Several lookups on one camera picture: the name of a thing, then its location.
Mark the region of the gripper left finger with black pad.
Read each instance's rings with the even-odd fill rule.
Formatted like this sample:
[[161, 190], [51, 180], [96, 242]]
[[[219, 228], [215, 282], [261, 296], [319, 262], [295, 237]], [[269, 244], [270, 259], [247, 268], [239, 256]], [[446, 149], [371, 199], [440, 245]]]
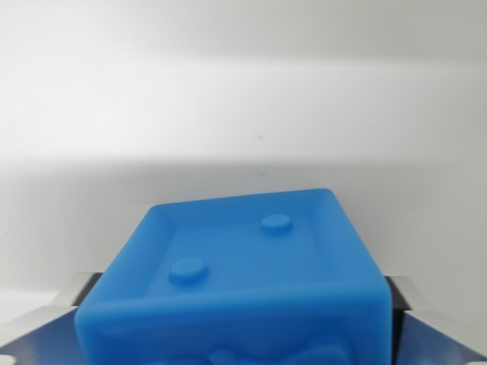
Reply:
[[80, 272], [45, 306], [1, 325], [2, 364], [85, 364], [75, 314], [100, 272]]

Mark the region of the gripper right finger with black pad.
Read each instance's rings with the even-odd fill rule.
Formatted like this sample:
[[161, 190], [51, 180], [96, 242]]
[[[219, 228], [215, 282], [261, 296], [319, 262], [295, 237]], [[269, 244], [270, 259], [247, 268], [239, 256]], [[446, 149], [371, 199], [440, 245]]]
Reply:
[[393, 300], [394, 364], [485, 364], [486, 341], [432, 309], [403, 276], [387, 276]]

